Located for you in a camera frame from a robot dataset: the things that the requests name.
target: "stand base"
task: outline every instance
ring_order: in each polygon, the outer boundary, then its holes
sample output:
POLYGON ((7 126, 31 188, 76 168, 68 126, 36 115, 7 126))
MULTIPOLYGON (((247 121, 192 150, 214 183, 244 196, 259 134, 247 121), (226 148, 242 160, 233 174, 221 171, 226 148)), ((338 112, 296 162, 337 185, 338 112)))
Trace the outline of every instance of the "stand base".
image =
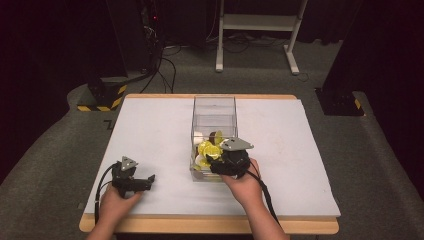
POLYGON ((94 96, 93 91, 87 87, 77 103, 78 110, 83 112, 114 111, 121 103, 126 88, 127 85, 105 86, 102 94, 94 96))
POLYGON ((293 52, 291 51, 289 52, 288 49, 289 49, 289 46, 284 45, 284 53, 287 56, 287 61, 289 62, 290 70, 293 75, 297 76, 299 75, 299 68, 297 67, 297 63, 296 63, 296 60, 294 59, 293 52))
POLYGON ((222 72, 224 71, 224 50, 219 49, 216 53, 216 66, 215 66, 216 72, 222 72))
POLYGON ((343 95, 335 99, 332 92, 324 92, 320 88, 315 89, 321 108, 325 115, 330 116, 364 116, 361 104, 353 94, 343 95))

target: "black cable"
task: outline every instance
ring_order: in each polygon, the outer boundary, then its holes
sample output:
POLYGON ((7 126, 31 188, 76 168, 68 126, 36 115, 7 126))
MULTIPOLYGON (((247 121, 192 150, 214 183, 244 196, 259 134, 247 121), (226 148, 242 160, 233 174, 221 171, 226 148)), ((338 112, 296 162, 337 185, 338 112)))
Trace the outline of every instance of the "black cable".
MULTIPOLYGON (((258 172, 258 174, 259 174, 259 171, 256 169, 256 167, 253 164, 251 164, 251 165, 255 168, 256 172, 258 172)), ((280 225, 280 222, 278 221, 277 215, 275 214, 274 207, 272 206, 271 195, 269 194, 268 187, 265 185, 265 183, 258 176, 256 176, 255 174, 253 174, 249 170, 246 170, 246 173, 249 174, 250 176, 252 176, 254 179, 256 179, 256 181, 258 181, 259 185, 262 188, 262 191, 264 192, 265 201, 266 201, 266 204, 268 206, 268 210, 271 213, 271 216, 278 223, 278 225, 280 225)))
POLYGON ((261 174, 259 173, 259 170, 255 167, 254 164, 250 163, 250 165, 252 165, 252 167, 255 169, 256 174, 258 174, 258 178, 261 179, 262 177, 261 177, 261 174))
POLYGON ((127 85, 127 84, 130 84, 132 82, 138 82, 138 81, 144 80, 144 79, 148 78, 150 75, 151 75, 151 73, 148 72, 148 73, 143 74, 141 76, 138 76, 138 77, 135 77, 135 78, 131 78, 131 79, 127 79, 127 80, 124 80, 124 81, 121 81, 121 82, 107 83, 107 85, 108 86, 122 86, 122 85, 127 85))
POLYGON ((171 86, 169 86, 168 81, 166 80, 166 78, 162 75, 162 73, 160 71, 158 71, 159 75, 162 78, 162 83, 163 83, 163 87, 165 88, 165 93, 166 93, 166 85, 168 85, 169 89, 171 89, 171 86))
POLYGON ((218 15, 218 0, 215 1, 215 11, 214 11, 214 17, 213 17, 213 22, 212 22, 212 27, 211 27, 211 31, 209 32, 209 35, 206 37, 206 41, 210 38, 210 36, 212 35, 213 29, 215 27, 215 22, 216 22, 216 16, 218 15))
POLYGON ((169 60, 167 58, 162 58, 162 60, 169 62, 172 65, 172 67, 174 68, 174 76, 172 77, 172 86, 170 87, 171 93, 174 93, 175 76, 177 75, 177 68, 175 67, 175 64, 171 60, 169 60))
POLYGON ((257 42, 251 41, 250 44, 253 47, 274 47, 274 46, 284 45, 287 41, 288 41, 288 39, 274 38, 273 40, 271 40, 271 42, 268 42, 268 43, 257 43, 257 42))
POLYGON ((115 167, 115 164, 112 164, 110 167, 108 167, 108 169, 106 169, 106 171, 103 173, 102 178, 100 179, 99 185, 97 186, 97 191, 96 191, 96 199, 94 201, 94 223, 97 223, 97 221, 99 221, 99 209, 100 209, 100 190, 103 188, 102 183, 103 180, 106 176, 106 174, 109 172, 110 169, 112 169, 113 167, 115 167))
MULTIPOLYGON (((181 44, 179 44, 178 46, 174 46, 174 47, 178 47, 178 50, 174 53, 170 53, 170 54, 163 54, 163 56, 168 57, 168 56, 172 56, 172 55, 176 55, 177 53, 181 52, 181 50, 183 49, 183 47, 181 46, 181 44)), ((165 50, 174 48, 174 47, 166 47, 165 50)))
POLYGON ((230 39, 230 41, 233 44, 246 44, 246 46, 239 51, 233 51, 233 50, 229 50, 228 48, 222 47, 225 51, 230 52, 230 53, 242 53, 242 52, 246 51, 250 46, 250 41, 246 37, 244 37, 244 38, 234 38, 234 39, 230 39))
POLYGON ((154 73, 152 74, 152 77, 149 79, 149 81, 147 82, 146 86, 144 86, 144 88, 143 88, 143 89, 141 89, 140 93, 143 93, 143 92, 144 92, 144 90, 146 90, 146 88, 147 88, 147 87, 150 85, 150 83, 152 82, 153 78, 155 78, 156 74, 159 72, 160 65, 162 65, 162 54, 163 54, 163 49, 162 49, 162 51, 160 52, 159 64, 157 64, 157 65, 155 64, 155 69, 153 70, 153 71, 154 71, 154 73))
POLYGON ((112 181, 109 181, 109 182, 107 182, 107 183, 105 183, 105 184, 103 184, 103 186, 100 188, 100 189, 103 189, 106 185, 108 185, 109 183, 111 183, 112 181))

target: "person's left hand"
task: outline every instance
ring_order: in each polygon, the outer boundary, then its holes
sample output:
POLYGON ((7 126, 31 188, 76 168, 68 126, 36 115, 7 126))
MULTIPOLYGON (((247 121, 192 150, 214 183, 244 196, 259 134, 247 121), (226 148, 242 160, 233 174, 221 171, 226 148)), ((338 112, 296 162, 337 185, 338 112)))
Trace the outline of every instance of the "person's left hand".
POLYGON ((100 201, 99 221, 87 236, 87 240, 109 240, 115 227, 132 207, 140 200, 143 192, 136 192, 132 197, 124 199, 118 189, 109 183, 100 201))
POLYGON ((118 189, 109 183, 100 201, 99 221, 116 226, 131 208, 140 200, 143 192, 136 192, 128 199, 119 195, 118 189))

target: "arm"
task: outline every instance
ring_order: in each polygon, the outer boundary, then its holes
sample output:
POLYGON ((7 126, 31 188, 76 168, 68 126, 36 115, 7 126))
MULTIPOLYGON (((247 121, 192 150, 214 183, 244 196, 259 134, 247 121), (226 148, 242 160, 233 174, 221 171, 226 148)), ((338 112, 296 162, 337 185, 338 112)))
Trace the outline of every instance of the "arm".
POLYGON ((101 199, 99 221, 87 240, 110 240, 115 227, 140 200, 142 194, 143 192, 137 192, 131 198, 123 199, 119 196, 118 189, 109 184, 101 199))
MULTIPOLYGON (((256 160, 251 159, 251 162, 259 171, 256 160)), ((257 176, 259 174, 252 165, 249 171, 257 176)), ((230 188, 234 198, 244 208, 255 240, 289 239, 288 235, 284 233, 284 230, 265 207, 262 199, 262 189, 256 179, 249 174, 245 174, 240 179, 233 179, 230 176, 224 175, 221 177, 230 188)))

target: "white shelf leg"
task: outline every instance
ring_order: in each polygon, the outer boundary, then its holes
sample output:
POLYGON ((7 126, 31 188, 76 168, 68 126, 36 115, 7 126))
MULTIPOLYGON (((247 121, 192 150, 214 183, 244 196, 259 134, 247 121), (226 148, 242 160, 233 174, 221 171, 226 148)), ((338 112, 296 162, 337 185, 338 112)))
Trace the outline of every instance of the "white shelf leg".
POLYGON ((223 35, 224 35, 224 0, 221 0, 221 9, 219 11, 219 30, 218 30, 218 49, 216 53, 216 71, 224 70, 224 51, 223 51, 223 35))
POLYGON ((290 37, 289 45, 284 45, 284 52, 287 56, 287 61, 290 65, 290 70, 293 75, 299 75, 299 68, 297 67, 296 60, 293 56, 293 47, 294 43, 296 42, 297 34, 299 33, 300 24, 302 23, 303 19, 303 13, 305 12, 306 4, 308 0, 302 0, 302 3, 300 5, 300 10, 296 18, 296 22, 293 27, 293 32, 290 37))

